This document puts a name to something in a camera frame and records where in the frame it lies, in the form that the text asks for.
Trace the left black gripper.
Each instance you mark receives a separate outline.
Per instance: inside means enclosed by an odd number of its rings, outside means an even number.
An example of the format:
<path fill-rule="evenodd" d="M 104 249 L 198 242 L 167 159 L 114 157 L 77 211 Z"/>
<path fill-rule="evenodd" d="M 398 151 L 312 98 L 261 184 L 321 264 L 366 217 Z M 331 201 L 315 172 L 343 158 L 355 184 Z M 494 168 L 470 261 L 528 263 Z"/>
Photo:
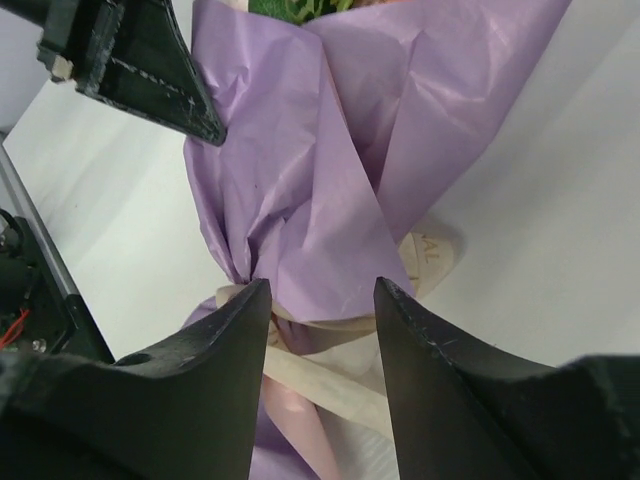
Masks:
<path fill-rule="evenodd" d="M 169 1 L 0 0 L 42 29 L 38 60 L 52 81 L 178 132 L 221 145 L 226 128 Z"/>

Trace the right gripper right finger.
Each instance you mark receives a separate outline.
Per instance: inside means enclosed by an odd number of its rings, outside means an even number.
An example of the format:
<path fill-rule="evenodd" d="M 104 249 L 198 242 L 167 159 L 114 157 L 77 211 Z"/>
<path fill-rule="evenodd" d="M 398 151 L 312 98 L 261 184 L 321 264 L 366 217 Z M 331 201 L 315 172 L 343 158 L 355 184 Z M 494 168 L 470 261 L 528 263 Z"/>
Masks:
<path fill-rule="evenodd" d="M 374 292 L 404 479 L 635 479 L 639 359 L 550 367 L 500 350 L 379 278 Z"/>

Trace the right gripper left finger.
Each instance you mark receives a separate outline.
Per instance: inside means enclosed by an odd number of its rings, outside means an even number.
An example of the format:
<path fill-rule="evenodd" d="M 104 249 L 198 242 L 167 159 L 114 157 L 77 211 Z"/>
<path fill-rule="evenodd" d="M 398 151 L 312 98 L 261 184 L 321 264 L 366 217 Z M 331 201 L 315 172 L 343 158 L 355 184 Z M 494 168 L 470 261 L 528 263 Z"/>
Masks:
<path fill-rule="evenodd" d="M 245 479 L 271 317 L 265 280 L 114 364 L 1 356 L 5 479 Z"/>

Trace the beige ribbon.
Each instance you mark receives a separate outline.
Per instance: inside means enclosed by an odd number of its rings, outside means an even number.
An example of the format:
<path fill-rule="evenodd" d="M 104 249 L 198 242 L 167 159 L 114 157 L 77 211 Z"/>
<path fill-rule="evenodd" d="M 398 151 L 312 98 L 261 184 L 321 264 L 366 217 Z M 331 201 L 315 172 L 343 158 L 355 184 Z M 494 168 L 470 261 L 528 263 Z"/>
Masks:
<path fill-rule="evenodd" d="M 238 238 L 240 257 L 233 259 L 216 220 L 201 221 L 200 229 L 229 283 L 190 321 L 215 311 L 253 278 L 271 283 L 275 318 L 263 401 L 277 428 L 295 434 L 295 413 L 313 422 L 307 408 L 313 403 L 391 437 L 383 383 L 367 378 L 379 356 L 375 280 L 390 276 L 418 296 L 428 294 L 454 267 L 460 236 L 436 222 L 394 240 L 378 217 L 318 225 L 271 218 Z"/>

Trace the pink flower bouquet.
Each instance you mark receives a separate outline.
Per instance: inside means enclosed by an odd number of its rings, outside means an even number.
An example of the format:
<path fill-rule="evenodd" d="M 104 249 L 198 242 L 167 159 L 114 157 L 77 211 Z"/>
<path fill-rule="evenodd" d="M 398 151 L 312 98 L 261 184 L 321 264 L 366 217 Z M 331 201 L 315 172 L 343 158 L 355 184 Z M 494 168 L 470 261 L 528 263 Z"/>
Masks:
<path fill-rule="evenodd" d="M 321 16 L 388 4 L 386 0 L 249 0 L 248 11 L 302 25 Z"/>

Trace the purple wrapping paper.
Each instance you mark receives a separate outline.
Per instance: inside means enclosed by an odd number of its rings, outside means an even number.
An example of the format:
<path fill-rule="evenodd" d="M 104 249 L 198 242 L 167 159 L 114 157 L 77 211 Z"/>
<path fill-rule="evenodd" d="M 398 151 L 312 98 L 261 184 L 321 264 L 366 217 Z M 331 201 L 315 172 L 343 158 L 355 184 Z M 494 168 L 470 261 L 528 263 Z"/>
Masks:
<path fill-rule="evenodd" d="M 185 144 L 199 221 L 238 238 L 267 219 L 414 226 L 495 138 L 564 1 L 399 1 L 296 26 L 219 1 L 193 10 L 192 51 L 227 123 Z M 284 434 L 258 407 L 250 477 L 341 479 L 320 414 Z"/>

